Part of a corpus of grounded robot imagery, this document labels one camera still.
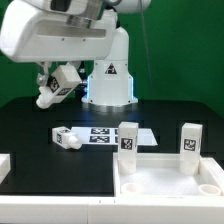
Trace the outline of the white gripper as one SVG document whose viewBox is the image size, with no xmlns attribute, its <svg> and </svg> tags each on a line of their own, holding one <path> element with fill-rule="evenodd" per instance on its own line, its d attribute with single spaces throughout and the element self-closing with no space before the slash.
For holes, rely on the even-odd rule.
<svg viewBox="0 0 224 224">
<path fill-rule="evenodd" d="M 105 10 L 89 28 L 67 24 L 68 16 L 45 11 L 25 0 L 13 0 L 6 9 L 0 29 L 0 50 L 15 62 L 37 62 L 36 82 L 47 85 L 54 61 L 69 61 L 80 76 L 81 61 L 109 55 L 116 31 L 117 13 Z M 83 80 L 75 87 L 81 91 Z"/>
</svg>

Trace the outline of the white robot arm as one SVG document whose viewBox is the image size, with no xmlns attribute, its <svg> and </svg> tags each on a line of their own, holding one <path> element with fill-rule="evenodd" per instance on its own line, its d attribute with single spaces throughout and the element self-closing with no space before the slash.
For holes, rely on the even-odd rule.
<svg viewBox="0 0 224 224">
<path fill-rule="evenodd" d="M 120 111 L 138 102 L 128 71 L 129 36 L 120 13 L 141 13 L 151 0 L 13 0 L 0 28 L 0 51 L 14 62 L 34 62 L 38 107 L 61 102 L 81 83 L 78 67 L 94 63 L 83 104 Z"/>
</svg>

